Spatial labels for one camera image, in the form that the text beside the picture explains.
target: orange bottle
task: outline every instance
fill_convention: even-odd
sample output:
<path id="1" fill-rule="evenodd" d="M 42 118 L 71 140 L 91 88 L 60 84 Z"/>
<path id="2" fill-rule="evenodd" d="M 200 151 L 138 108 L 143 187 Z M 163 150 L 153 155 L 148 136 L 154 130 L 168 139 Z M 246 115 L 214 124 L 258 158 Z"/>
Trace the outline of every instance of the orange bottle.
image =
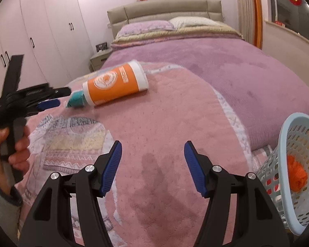
<path id="1" fill-rule="evenodd" d="M 132 60 L 88 80 L 83 83 L 82 88 L 88 104 L 96 106 L 147 90 L 149 83 L 142 66 Z"/>

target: dark stain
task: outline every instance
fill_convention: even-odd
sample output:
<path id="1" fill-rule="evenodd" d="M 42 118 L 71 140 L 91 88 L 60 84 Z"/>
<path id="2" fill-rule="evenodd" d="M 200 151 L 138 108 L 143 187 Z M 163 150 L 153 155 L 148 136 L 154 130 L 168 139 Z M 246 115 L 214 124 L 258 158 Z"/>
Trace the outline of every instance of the dark stain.
<path id="1" fill-rule="evenodd" d="M 251 98 L 254 98 L 253 94 L 251 91 L 247 91 L 247 94 L 251 97 Z"/>
<path id="2" fill-rule="evenodd" d="M 185 207 L 168 191 L 166 175 L 175 176 L 170 180 L 170 186 L 181 177 L 174 170 L 174 160 L 175 157 L 166 157 L 165 167 L 160 168 L 153 154 L 145 154 L 142 157 L 145 186 L 136 190 L 129 198 L 137 219 L 147 228 L 149 238 L 158 247 L 180 246 L 183 239 L 190 237 L 190 227 L 194 226 L 197 218 L 195 212 Z"/>
<path id="3" fill-rule="evenodd" d="M 218 53 L 218 52 L 214 52 L 212 54 L 212 60 L 213 64 L 215 65 L 215 67 L 220 68 L 221 66 L 225 65 L 225 64 L 235 64 L 235 65 L 239 65 L 241 63 L 243 63 L 244 61 L 242 59 L 240 59 L 239 57 L 236 57 L 234 55 L 230 55 L 229 53 L 225 52 L 225 53 Z"/>
<path id="4" fill-rule="evenodd" d="M 268 68 L 268 66 L 265 63 L 262 63 L 262 62 L 250 62 L 249 64 L 252 65 L 252 66 L 263 68 L 263 69 Z"/>

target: beige headboard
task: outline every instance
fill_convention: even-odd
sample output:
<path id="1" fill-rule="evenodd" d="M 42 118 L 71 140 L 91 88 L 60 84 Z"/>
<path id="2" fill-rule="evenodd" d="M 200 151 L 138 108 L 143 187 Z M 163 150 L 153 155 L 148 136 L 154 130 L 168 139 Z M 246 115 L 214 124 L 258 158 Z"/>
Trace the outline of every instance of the beige headboard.
<path id="1" fill-rule="evenodd" d="M 130 3 L 108 11 L 115 38 L 122 26 L 147 20 L 170 20 L 178 16 L 199 16 L 222 21 L 220 0 L 148 0 Z"/>

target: laundry basket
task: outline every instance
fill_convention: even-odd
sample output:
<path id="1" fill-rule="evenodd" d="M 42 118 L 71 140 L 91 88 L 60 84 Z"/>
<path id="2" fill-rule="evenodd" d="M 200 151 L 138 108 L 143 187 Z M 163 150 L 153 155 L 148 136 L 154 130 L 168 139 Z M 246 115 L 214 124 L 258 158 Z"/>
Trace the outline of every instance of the laundry basket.
<path id="1" fill-rule="evenodd" d="M 293 155 L 308 174 L 306 185 L 299 192 L 290 190 L 287 155 Z M 274 202 L 285 228 L 301 235 L 309 224 L 309 116 L 294 113 L 284 122 L 278 146 L 257 171 L 267 193 Z"/>

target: teal cloth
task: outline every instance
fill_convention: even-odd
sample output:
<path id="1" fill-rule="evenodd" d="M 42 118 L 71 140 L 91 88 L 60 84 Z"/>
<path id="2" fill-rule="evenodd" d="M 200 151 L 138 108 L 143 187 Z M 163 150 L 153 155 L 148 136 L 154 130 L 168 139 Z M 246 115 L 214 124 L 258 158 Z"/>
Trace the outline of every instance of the teal cloth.
<path id="1" fill-rule="evenodd" d="M 84 96 L 84 91 L 79 90 L 71 94 L 67 107 L 68 108 L 78 108 L 78 107 L 83 107 L 86 104 L 87 102 Z"/>

